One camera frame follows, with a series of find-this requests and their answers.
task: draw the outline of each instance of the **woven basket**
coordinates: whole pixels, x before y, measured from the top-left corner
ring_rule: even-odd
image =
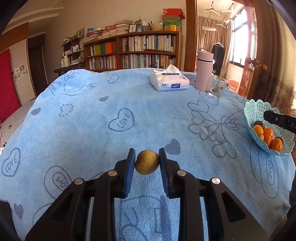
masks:
[[[244,115],[246,116],[248,123],[248,130],[257,143],[257,145],[269,154],[276,156],[283,156],[290,153],[295,145],[293,141],[294,134],[288,130],[285,130],[277,125],[270,124],[263,118],[263,114],[267,110],[273,110],[275,113],[280,114],[279,110],[274,107],[272,108],[268,102],[263,102],[262,100],[257,100],[256,102],[252,99],[248,101],[244,107]],[[256,132],[252,128],[255,121],[262,121],[266,128],[271,128],[274,131],[274,137],[281,137],[283,139],[283,149],[278,152],[271,150],[267,147],[267,144],[258,138]]]
[[[151,25],[151,29],[153,31],[162,31],[163,30],[163,25],[161,23],[153,23]]]

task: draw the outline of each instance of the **door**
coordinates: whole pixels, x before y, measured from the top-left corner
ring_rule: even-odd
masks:
[[[251,85],[252,80],[257,79],[259,74],[259,63],[256,61],[258,36],[256,12],[252,0],[244,0],[244,5],[247,12],[247,25],[249,30],[247,53],[252,61],[249,61],[250,63],[245,62],[238,94],[249,99],[253,93],[253,88],[255,87],[254,85]]]
[[[38,96],[48,87],[43,63],[42,45],[29,48],[28,55],[32,81]]]

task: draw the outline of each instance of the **yellow cup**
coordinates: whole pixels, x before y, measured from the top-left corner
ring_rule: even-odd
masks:
[[[177,27],[176,25],[173,25],[171,24],[169,27],[168,27],[169,31],[176,31]]]

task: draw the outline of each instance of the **orange chair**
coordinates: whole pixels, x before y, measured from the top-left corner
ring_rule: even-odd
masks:
[[[237,88],[239,86],[239,83],[233,79],[228,80],[228,87],[231,91],[236,92]]]

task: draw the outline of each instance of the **doorknob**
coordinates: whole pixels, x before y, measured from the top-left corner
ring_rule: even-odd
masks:
[[[246,59],[245,59],[245,61],[246,61],[248,64],[251,64],[251,63],[252,63],[252,64],[255,65],[255,61],[256,61],[256,60],[255,60],[255,59],[252,60],[249,56],[247,56]]]
[[[248,64],[254,64],[254,66],[256,68],[261,68],[263,71],[266,71],[267,70],[267,66],[265,64],[261,64],[259,60],[257,59],[251,59],[249,56],[246,57],[245,59],[246,63]]]

